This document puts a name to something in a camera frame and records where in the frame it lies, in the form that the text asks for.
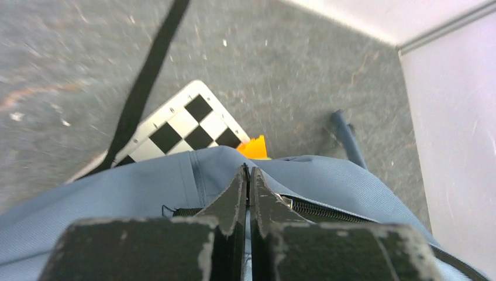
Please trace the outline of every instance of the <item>gray edge trim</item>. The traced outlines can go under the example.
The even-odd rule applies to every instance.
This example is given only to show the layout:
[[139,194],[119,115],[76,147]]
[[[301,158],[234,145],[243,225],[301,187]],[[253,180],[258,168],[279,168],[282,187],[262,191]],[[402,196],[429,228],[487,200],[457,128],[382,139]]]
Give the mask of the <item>gray edge trim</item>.
[[423,45],[436,40],[450,32],[462,28],[471,22],[474,22],[480,18],[483,18],[496,11],[496,0],[492,0],[483,5],[476,7],[475,9],[464,13],[456,18],[442,24],[434,29],[431,29],[412,40],[399,46],[399,50],[402,55],[405,55]]

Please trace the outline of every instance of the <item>strap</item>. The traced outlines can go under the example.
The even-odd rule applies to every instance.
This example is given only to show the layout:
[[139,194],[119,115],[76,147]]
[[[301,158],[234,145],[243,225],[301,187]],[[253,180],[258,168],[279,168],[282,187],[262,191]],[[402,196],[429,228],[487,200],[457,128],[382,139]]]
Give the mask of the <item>strap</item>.
[[126,103],[124,104],[124,109],[120,113],[117,129],[115,130],[105,159],[98,167],[91,170],[83,177],[110,169],[117,153],[128,144],[135,134],[148,96],[160,73],[170,43],[188,8],[189,2],[190,0],[174,0],[172,7],[169,9],[169,13],[153,40],[153,44],[151,45],[144,65],[129,92]]

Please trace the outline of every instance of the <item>scratched surface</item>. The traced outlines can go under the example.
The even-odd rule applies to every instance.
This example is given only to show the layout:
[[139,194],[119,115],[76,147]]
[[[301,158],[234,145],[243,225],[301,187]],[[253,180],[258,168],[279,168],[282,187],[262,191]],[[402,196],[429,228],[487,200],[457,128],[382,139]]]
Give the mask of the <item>scratched surface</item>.
[[[170,1],[0,0],[0,213],[108,146]],[[353,123],[370,170],[429,226],[396,50],[275,0],[193,1],[145,114],[204,81],[271,157],[342,157]]]

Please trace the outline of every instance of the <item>orange object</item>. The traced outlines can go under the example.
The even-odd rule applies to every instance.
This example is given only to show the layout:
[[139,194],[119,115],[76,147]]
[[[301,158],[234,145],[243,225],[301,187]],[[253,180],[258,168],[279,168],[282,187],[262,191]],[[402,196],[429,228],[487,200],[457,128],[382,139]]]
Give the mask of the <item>orange object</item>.
[[246,158],[267,159],[265,137],[260,135],[257,139],[251,139],[249,143],[238,146],[237,151],[239,151]]

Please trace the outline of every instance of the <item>black and white checkered board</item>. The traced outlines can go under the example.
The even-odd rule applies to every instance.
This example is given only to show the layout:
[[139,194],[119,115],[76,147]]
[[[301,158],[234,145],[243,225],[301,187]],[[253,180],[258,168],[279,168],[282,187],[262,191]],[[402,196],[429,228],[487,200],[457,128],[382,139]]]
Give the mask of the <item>black and white checkered board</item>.
[[250,138],[201,81],[193,81],[145,119],[116,157],[117,166]]

